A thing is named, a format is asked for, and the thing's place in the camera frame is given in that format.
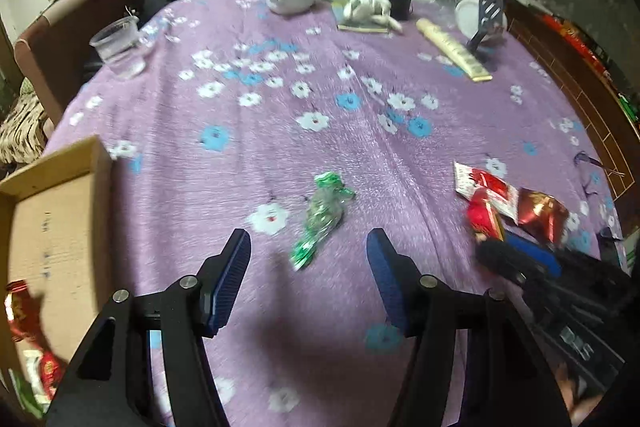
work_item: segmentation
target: cardboard box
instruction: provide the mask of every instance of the cardboard box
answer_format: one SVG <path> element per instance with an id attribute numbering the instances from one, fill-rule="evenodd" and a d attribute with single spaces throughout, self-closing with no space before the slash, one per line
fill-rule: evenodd
<path id="1" fill-rule="evenodd" d="M 113 294 L 109 248 L 111 158 L 98 137 L 44 156 L 0 182 L 0 371 L 22 370 L 26 341 L 13 343 L 4 298 L 25 279 L 41 300 L 42 330 L 70 360 Z"/>

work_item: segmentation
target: white plate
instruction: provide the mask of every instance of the white plate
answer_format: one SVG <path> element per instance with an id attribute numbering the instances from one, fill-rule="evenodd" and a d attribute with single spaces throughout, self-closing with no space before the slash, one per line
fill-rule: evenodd
<path id="1" fill-rule="evenodd" d="M 467 39 L 472 39 L 478 32 L 478 12 L 480 0 L 462 0 L 456 6 L 456 24 Z M 507 27 L 507 16 L 502 14 L 502 26 Z M 487 35 L 483 41 L 495 39 L 500 33 Z"/>

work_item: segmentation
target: red candy wrapper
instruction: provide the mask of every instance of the red candy wrapper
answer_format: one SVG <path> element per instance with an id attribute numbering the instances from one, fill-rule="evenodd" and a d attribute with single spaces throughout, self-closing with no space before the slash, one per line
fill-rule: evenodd
<path id="1" fill-rule="evenodd" d="M 27 283 L 15 281 L 6 286 L 4 308 L 14 342 L 22 340 L 33 344 L 42 352 L 40 380 L 49 399 L 53 399 L 64 375 L 64 364 L 51 352 L 40 328 L 40 316 L 36 302 L 31 298 Z"/>
<path id="2" fill-rule="evenodd" d="M 481 169 L 454 163 L 456 192 L 471 200 L 478 188 L 486 189 L 486 197 L 495 209 L 514 221 L 518 219 L 518 190 L 500 178 Z"/>
<path id="3" fill-rule="evenodd" d="M 560 245 L 562 230 L 569 217 L 564 204 L 542 192 L 521 188 L 518 196 L 518 226 L 543 245 Z"/>
<path id="4" fill-rule="evenodd" d="M 471 196 L 466 210 L 471 228 L 475 232 L 483 233 L 486 237 L 494 237 L 504 241 L 504 229 L 497 210 L 491 204 L 486 188 L 478 188 Z"/>

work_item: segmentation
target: purple tablecloth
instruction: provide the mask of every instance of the purple tablecloth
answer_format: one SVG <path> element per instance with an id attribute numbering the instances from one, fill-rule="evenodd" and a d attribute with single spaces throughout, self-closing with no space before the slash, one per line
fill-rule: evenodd
<path id="1" fill-rule="evenodd" d="M 473 263 L 454 160 L 556 196 L 577 250 L 597 255 L 606 223 L 620 233 L 604 173 L 574 165 L 581 150 L 596 157 L 583 127 L 518 42 L 507 36 L 494 79 L 475 84 L 404 26 L 404 36 L 356 34 L 338 31 L 326 5 L 285 19 L 261 0 L 175 2 L 143 29 L 145 71 L 122 81 L 103 68 L 47 147 L 98 134 L 118 159 L 113 263 L 137 295 L 195 273 L 234 228 L 251 233 L 228 327 L 207 341 L 232 425 L 386 425 L 412 341 L 386 321 L 367 232 L 384 228 L 455 289 L 500 283 Z M 305 198 L 328 170 L 357 197 L 293 272 Z M 446 421 L 458 415 L 463 344 Z"/>

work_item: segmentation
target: plastic cup of water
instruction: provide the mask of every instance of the plastic cup of water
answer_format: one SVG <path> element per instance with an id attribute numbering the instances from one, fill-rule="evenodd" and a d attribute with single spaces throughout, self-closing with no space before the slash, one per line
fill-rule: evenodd
<path id="1" fill-rule="evenodd" d="M 105 65 L 123 80 L 142 73 L 146 66 L 139 48 L 137 24 L 137 17 L 124 17 L 101 29 L 89 41 Z"/>

